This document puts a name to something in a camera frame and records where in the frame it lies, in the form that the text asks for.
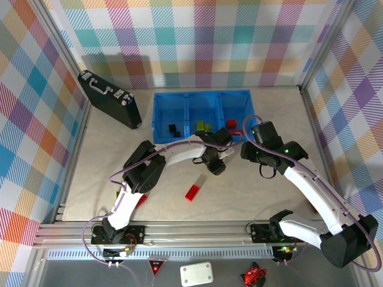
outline red block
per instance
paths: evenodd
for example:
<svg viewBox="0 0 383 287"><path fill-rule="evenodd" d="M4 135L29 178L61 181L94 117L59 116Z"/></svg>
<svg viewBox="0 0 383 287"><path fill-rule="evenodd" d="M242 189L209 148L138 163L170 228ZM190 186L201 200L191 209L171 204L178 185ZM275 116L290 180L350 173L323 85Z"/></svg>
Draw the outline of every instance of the red block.
<svg viewBox="0 0 383 287"><path fill-rule="evenodd" d="M193 185L191 186L191 188L189 189L189 191L187 192L187 194L185 195L185 198L186 198L188 201L192 202L193 199L196 197L196 195L197 195L199 189L200 189L200 188L199 188L197 185L193 184Z"/></svg>
<svg viewBox="0 0 383 287"><path fill-rule="evenodd" d="M136 205L135 209L139 208L139 206L142 205L146 201L146 199L148 199L146 194L141 196L141 198L137 202L137 205Z"/></svg>
<svg viewBox="0 0 383 287"><path fill-rule="evenodd" d="M236 120L227 120L226 127L228 129L235 129L237 127L237 121Z"/></svg>

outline briefcase handle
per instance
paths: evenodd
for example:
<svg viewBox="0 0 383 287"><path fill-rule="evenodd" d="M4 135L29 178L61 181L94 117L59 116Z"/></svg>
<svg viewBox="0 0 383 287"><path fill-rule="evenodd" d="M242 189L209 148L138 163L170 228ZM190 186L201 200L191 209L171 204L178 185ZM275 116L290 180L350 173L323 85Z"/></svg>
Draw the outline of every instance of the briefcase handle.
<svg viewBox="0 0 383 287"><path fill-rule="evenodd" d="M113 89L112 89L111 87L109 87L109 86L106 87L105 91L102 91L102 90L100 90L99 88L93 86L92 83L97 84L97 80L94 79L94 78L90 79L89 87L91 87L92 89L98 91L100 94L107 94L109 91L110 91L110 92L113 92Z"/></svg>

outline black briefcase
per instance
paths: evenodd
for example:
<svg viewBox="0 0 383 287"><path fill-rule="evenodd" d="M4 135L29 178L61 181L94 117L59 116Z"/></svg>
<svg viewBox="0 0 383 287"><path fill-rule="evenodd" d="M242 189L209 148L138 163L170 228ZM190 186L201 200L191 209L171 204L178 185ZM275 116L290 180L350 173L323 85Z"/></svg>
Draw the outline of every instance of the black briefcase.
<svg viewBox="0 0 383 287"><path fill-rule="evenodd" d="M137 129L141 116L132 93L116 87L88 70L81 72L78 82L92 105L131 129Z"/></svg>

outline white table surface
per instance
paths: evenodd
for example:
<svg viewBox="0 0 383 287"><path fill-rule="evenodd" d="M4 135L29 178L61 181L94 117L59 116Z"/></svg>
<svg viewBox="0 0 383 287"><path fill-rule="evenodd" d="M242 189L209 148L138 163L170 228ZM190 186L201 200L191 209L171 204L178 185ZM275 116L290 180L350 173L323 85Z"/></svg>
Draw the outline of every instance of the white table surface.
<svg viewBox="0 0 383 287"><path fill-rule="evenodd" d="M153 95L166 91L177 90L132 91L142 117L142 126L136 130L129 129L96 108L92 109L63 220L89 220L110 211L118 186L109 183L108 177L122 168L142 141L148 139L153 142ZM250 92L256 114L265 121L272 121L284 142L298 142L319 172L325 175L298 89L250 88ZM284 209L309 218L317 216L307 199L291 182L279 173L274 179L263 179L259 175L259 166L241 159L240 150L241 146L235 147L235 153L226 159L226 170L220 176L210 174L204 164L194 165L191 160L168 167L132 219L261 220L269 219ZM265 176L271 172L265 167ZM207 180L194 200L189 202L184 196L201 175L207 176Z"/></svg>

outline red triangle sign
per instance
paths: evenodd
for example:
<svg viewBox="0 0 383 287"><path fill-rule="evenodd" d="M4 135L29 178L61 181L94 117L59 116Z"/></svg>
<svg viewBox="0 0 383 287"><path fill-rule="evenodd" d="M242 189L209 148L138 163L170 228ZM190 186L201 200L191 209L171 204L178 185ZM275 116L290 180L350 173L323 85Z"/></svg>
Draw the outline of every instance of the red triangle sign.
<svg viewBox="0 0 383 287"><path fill-rule="evenodd" d="M153 271L154 275L157 275L158 271L160 271L160 268L165 263L166 260L152 260L149 259L149 264L151 267L151 271Z"/></svg>

